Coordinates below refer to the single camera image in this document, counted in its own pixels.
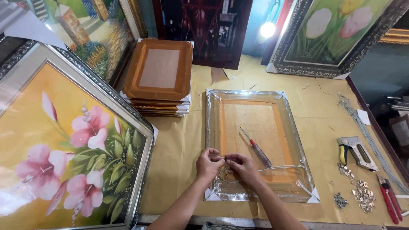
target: light bulb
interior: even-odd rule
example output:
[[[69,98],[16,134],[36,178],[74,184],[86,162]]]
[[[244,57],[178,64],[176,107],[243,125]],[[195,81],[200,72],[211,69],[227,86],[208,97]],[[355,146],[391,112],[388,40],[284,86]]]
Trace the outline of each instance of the light bulb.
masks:
[[[273,34],[276,32],[276,25],[273,23],[264,23],[260,27],[260,34],[264,38],[269,38],[273,36]]]

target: person's left hand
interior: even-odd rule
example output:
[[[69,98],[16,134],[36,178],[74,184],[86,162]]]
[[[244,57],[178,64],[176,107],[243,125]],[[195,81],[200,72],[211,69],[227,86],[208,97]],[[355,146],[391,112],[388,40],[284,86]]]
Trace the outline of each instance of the person's left hand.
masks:
[[[196,161],[196,180],[202,180],[206,185],[216,177],[218,169],[225,164],[223,157],[209,154],[218,155],[219,151],[207,148]]]

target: plastic wrap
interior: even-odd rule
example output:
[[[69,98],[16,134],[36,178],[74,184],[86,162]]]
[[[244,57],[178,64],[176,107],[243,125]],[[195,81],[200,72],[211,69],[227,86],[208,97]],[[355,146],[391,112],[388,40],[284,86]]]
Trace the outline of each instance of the plastic wrap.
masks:
[[[257,158],[240,126],[264,151],[272,168],[266,169]],[[305,203],[313,196],[314,182],[284,92],[208,91],[206,147],[218,149],[221,156],[231,152],[251,156],[264,181],[284,202]],[[238,175],[226,171],[226,166],[219,169],[205,200],[259,200]]]

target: garden painting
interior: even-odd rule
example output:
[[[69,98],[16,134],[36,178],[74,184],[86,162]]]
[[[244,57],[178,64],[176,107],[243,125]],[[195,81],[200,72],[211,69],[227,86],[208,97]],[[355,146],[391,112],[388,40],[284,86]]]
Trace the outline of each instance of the garden painting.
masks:
[[[314,0],[284,61],[339,66],[391,0]]]
[[[119,0],[12,1],[31,10],[108,83],[134,42]]]
[[[0,222],[124,223],[146,137],[50,64],[0,114]]]

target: white tulip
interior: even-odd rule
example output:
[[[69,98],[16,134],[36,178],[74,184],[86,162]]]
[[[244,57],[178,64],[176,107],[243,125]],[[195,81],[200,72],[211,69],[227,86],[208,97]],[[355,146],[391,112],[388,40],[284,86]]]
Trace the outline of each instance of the white tulip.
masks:
[[[331,21],[331,10],[324,8],[312,14],[307,22],[307,38],[318,38],[327,29],[328,23]]]

